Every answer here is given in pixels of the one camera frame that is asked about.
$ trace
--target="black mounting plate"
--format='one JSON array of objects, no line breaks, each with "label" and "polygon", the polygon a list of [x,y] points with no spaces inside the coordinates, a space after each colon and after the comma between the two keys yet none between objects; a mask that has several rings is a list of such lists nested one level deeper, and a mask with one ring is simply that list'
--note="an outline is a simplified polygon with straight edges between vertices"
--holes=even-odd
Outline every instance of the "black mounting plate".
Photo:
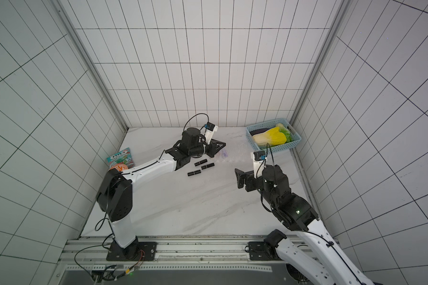
[{"label": "black mounting plate", "polygon": [[267,254],[267,245],[265,242],[248,242],[247,246],[249,248],[247,251],[249,258],[253,261],[282,260],[275,253],[275,258],[271,254]]},{"label": "black mounting plate", "polygon": [[[155,258],[157,243],[156,242],[138,242],[138,248],[144,251],[144,261],[152,261]],[[122,248],[113,241],[108,251],[106,260],[108,261],[138,261],[141,254],[135,258],[127,259],[122,253]]]}]

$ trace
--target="wire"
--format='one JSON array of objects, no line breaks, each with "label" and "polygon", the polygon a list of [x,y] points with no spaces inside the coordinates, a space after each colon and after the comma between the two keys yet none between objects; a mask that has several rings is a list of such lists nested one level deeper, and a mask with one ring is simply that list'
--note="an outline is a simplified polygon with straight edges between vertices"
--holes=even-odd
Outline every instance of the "wire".
[{"label": "wire", "polygon": [[[265,164],[265,166],[267,165],[267,163],[266,163],[267,157],[268,157],[268,147],[267,147],[267,155],[266,155],[266,156],[265,156],[265,158],[263,159],[262,164],[260,164],[260,166],[259,166],[259,167],[258,167],[258,169],[257,169],[257,173],[255,174],[255,176],[256,176],[257,178],[258,178],[258,170],[260,170],[260,168],[262,167],[263,163]],[[270,209],[268,209],[268,208],[265,206],[265,204],[263,204],[263,191],[260,191],[260,202],[262,202],[262,206],[263,206],[263,208],[265,208],[265,210],[267,210],[268,212],[272,213],[272,207],[271,207],[271,210],[270,210]]]},{"label": "wire", "polygon": [[131,271],[133,267],[137,266],[137,265],[138,265],[138,263],[141,261],[141,259],[143,259],[143,261],[141,262],[141,264],[140,264],[138,267],[140,267],[141,265],[143,265],[143,263],[144,263],[144,259],[146,258],[146,253],[145,253],[142,249],[140,249],[140,251],[139,251],[139,252],[141,252],[140,259],[138,260],[138,262],[137,262],[137,263],[135,263],[133,266],[131,266],[131,267],[128,269],[128,271],[126,271],[126,274],[127,274],[129,271]]},{"label": "wire", "polygon": [[157,162],[160,160],[160,158],[161,158],[161,156],[163,156],[163,153],[164,153],[164,152],[165,152],[165,150],[163,150],[163,151],[161,152],[160,157],[159,157],[159,158],[158,158],[154,163],[151,163],[151,164],[149,164],[148,166],[145,166],[145,167],[143,167],[143,168],[139,168],[138,170],[132,171],[132,172],[130,172],[130,173],[134,173],[134,172],[137,172],[137,171],[143,170],[144,168],[148,168],[148,167],[150,167],[150,166],[154,165],[155,163],[157,163]]},{"label": "wire", "polygon": [[108,252],[109,252],[109,250],[110,250],[110,247],[109,247],[109,248],[107,248],[106,246],[104,246],[104,243],[105,243],[105,241],[106,241],[110,236],[112,236],[112,235],[114,235],[114,233],[111,233],[110,235],[108,235],[108,236],[104,239],[104,241],[101,243],[101,246],[102,246],[104,249],[107,249],[107,250],[108,250]]},{"label": "wire", "polygon": [[276,184],[276,169],[274,168],[274,157],[272,155],[272,150],[271,150],[271,146],[269,143],[267,143],[267,155],[268,155],[268,147],[270,148],[270,152],[271,152],[271,158],[272,158],[272,169],[274,172],[274,184]]},{"label": "wire", "polygon": [[350,268],[350,266],[349,265],[347,265],[347,262],[345,262],[345,260],[342,258],[342,256],[339,254],[339,252],[336,250],[336,248],[333,246],[334,245],[334,242],[332,242],[332,241],[327,241],[324,237],[322,237],[322,236],[319,236],[318,234],[316,234],[316,233],[312,233],[312,232],[303,232],[303,233],[310,233],[310,234],[313,234],[313,235],[315,235],[315,236],[318,236],[319,238],[321,238],[321,239],[323,239],[327,244],[326,244],[326,246],[327,247],[331,247],[332,249],[334,249],[335,250],[335,252],[336,252],[336,254],[339,256],[339,258],[341,258],[341,260],[342,260],[342,262],[344,262],[344,264],[347,266],[347,268],[350,270],[350,272],[352,272],[352,274],[354,275],[354,277],[355,277],[355,279],[357,279],[357,281],[360,283],[360,284],[364,284],[363,282],[361,282],[360,280],[359,280],[359,278],[355,275],[355,273],[353,272],[353,270]]},{"label": "wire", "polygon": [[85,271],[85,272],[87,272],[87,274],[89,274],[89,276],[90,276],[90,278],[92,279],[92,281],[95,281],[95,279],[93,278],[92,274],[91,274],[89,271],[87,271],[87,269],[85,269],[83,266],[81,266],[81,265],[76,261],[76,256],[77,256],[81,251],[86,250],[86,249],[88,249],[88,248],[95,248],[95,247],[98,247],[98,246],[101,246],[101,247],[103,247],[103,248],[104,248],[104,243],[105,243],[105,241],[106,241],[110,236],[112,236],[112,235],[113,235],[113,234],[110,234],[109,236],[107,236],[107,237],[103,240],[103,242],[102,242],[101,244],[99,244],[99,245],[93,245],[93,246],[89,246],[89,247],[83,248],[83,249],[81,249],[80,251],[78,251],[78,252],[74,255],[74,262],[75,262],[79,267],[81,267],[82,269],[84,269],[84,271]]},{"label": "wire", "polygon": [[101,219],[101,220],[99,220],[98,221],[98,223],[95,225],[95,227],[93,228],[96,232],[98,232],[98,231],[100,231],[100,229],[102,228],[102,226],[103,226],[103,224],[104,224],[104,220],[108,220],[109,221],[109,219],[106,217],[106,212],[104,212],[104,217],[103,217],[103,219]]},{"label": "wire", "polygon": [[193,119],[194,117],[198,116],[198,115],[206,115],[206,117],[208,117],[208,122],[209,122],[209,116],[206,113],[198,113],[195,114],[195,116],[191,117],[190,119],[188,119],[188,121],[186,122],[186,124],[184,125],[183,131],[185,131],[185,127],[187,126],[188,122],[190,122],[191,119]]}]

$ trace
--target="table surface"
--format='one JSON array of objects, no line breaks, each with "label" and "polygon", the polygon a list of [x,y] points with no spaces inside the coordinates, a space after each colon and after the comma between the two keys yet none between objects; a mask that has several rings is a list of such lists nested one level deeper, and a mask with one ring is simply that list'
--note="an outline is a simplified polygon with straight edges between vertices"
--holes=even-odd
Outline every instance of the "table surface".
[{"label": "table surface", "polygon": [[[163,149],[171,148],[180,140],[181,133],[181,128],[130,128],[121,150],[130,147],[133,161],[140,165],[159,157]],[[213,138],[226,143],[227,157],[219,152],[213,158],[206,155],[192,158],[178,171],[134,189],[131,221],[137,236],[267,235],[276,228],[290,232],[263,208],[257,191],[246,192],[236,185],[235,168],[253,169],[250,154],[253,149],[245,128],[222,127]],[[215,166],[188,177],[188,172],[200,168],[194,163],[205,158]],[[288,176],[292,191],[307,200],[290,151],[274,153],[274,161]],[[93,230],[103,216],[95,203],[81,236],[110,234],[106,223],[100,231]]]}]

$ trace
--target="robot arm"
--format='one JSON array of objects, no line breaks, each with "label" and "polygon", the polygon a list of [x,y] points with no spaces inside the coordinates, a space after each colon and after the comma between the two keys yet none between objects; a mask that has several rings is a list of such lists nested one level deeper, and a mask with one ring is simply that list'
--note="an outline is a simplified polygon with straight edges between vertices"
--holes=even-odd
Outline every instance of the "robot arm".
[{"label": "robot arm", "polygon": [[133,207],[133,191],[160,175],[182,168],[191,157],[204,154],[214,157],[225,147],[225,143],[212,139],[217,131],[216,125],[207,122],[204,128],[205,135],[197,128],[184,130],[182,139],[155,160],[122,172],[113,168],[106,173],[96,198],[101,210],[108,215],[114,233],[112,246],[118,245],[127,259],[133,258],[139,251],[129,215]]},{"label": "robot arm", "polygon": [[265,151],[252,154],[254,170],[243,172],[235,169],[238,188],[247,192],[257,190],[271,209],[269,212],[281,223],[304,240],[317,255],[318,263],[303,253],[287,239],[285,234],[274,230],[265,238],[267,252],[278,256],[317,285],[373,285],[334,242],[319,215],[309,203],[292,193],[287,176],[278,165],[260,167],[265,161]]}]

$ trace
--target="plastic basket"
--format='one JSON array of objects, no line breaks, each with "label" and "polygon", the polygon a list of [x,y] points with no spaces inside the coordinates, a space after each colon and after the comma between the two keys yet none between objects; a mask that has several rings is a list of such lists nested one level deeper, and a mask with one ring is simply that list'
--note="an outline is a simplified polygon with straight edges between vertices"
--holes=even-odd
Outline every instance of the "plastic basket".
[{"label": "plastic basket", "polygon": [[251,126],[246,127],[246,136],[249,140],[249,143],[252,145],[252,148],[255,151],[260,151],[260,148],[255,143],[254,139],[252,139],[251,131],[259,129],[259,128],[274,128],[277,123],[282,123],[288,130],[290,131],[290,135],[292,136],[292,141],[283,145],[276,145],[271,148],[272,152],[278,152],[283,150],[288,150],[297,146],[297,144],[301,141],[301,136],[297,133],[297,131],[287,122],[286,119],[280,118],[267,122],[257,123]]}]

